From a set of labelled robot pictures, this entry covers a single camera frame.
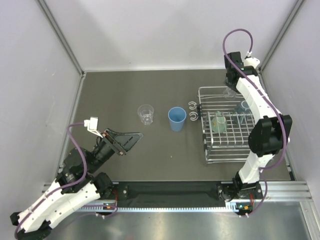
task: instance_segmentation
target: cable connector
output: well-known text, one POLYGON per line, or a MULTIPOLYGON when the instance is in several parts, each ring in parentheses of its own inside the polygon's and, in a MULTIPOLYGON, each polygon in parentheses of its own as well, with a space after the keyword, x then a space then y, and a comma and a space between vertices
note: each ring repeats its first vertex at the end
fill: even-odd
POLYGON ((245 57, 246 58, 250 58, 252 54, 252 51, 247 51, 245 57))
POLYGON ((90 117, 90 120, 84 120, 84 126, 87 128, 88 132, 95 134, 102 138, 101 133, 97 130, 98 129, 98 118, 97 117, 90 117))

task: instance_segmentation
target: metal floor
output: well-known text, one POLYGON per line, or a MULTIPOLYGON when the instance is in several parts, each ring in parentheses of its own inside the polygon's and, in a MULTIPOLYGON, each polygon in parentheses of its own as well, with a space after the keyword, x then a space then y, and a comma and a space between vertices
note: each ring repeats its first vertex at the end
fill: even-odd
POLYGON ((74 213, 48 240, 310 240, 298 202, 266 202, 249 218, 218 212, 119 212, 102 220, 74 213))
MULTIPOLYGON (((189 114, 188 103, 199 102, 198 88, 221 86, 224 78, 224 70, 90 72, 74 122, 99 117, 100 131, 110 128, 144 134, 128 155, 113 155, 100 168, 113 181, 231 180, 243 163, 206 164, 201 121, 191 121, 187 116, 183 130, 173 132, 168 120, 169 109, 179 106, 189 114), (151 125, 140 122, 137 110, 142 104, 154 108, 151 125)), ((72 132, 80 146, 93 148, 96 138, 84 127, 72 132)), ((290 180, 285 162, 265 171, 264 176, 267 180, 290 180)))

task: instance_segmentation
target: blue cup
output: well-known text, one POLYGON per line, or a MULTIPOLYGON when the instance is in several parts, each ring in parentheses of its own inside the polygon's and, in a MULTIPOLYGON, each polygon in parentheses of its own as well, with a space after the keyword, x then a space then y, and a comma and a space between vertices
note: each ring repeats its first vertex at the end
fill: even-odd
POLYGON ((187 118, 187 113, 182 107, 173 107, 168 112, 172 131, 180 132, 187 118))

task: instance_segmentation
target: rack wire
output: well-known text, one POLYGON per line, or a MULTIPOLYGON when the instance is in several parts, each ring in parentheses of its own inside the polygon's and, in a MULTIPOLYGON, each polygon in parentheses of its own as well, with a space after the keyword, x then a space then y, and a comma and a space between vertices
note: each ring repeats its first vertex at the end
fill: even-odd
POLYGON ((234 99, 224 97, 226 86, 205 86, 198 90, 200 118, 202 123, 205 160, 207 163, 245 162, 250 148, 248 137, 255 126, 252 114, 238 114, 235 107, 245 99, 237 94, 234 99), (218 117, 225 117, 226 131, 213 132, 212 120, 217 111, 218 117))

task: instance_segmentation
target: clear glass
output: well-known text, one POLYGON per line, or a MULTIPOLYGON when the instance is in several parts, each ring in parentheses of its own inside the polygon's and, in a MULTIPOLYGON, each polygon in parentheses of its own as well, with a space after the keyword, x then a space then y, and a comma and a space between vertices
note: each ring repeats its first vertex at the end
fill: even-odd
POLYGON ((154 121, 154 108, 148 104, 141 105, 138 108, 138 115, 144 125, 150 125, 154 121))
POLYGON ((233 91, 231 88, 227 87, 223 91, 223 96, 225 99, 232 101, 236 98, 237 92, 233 91))
POLYGON ((235 107, 234 113, 238 114, 238 116, 233 116, 233 120, 239 125, 246 124, 246 121, 248 122, 252 114, 247 101, 240 102, 239 105, 235 107))
POLYGON ((222 115, 220 111, 217 111, 215 117, 211 121, 212 131, 215 133, 223 134, 227 130, 226 118, 222 115))

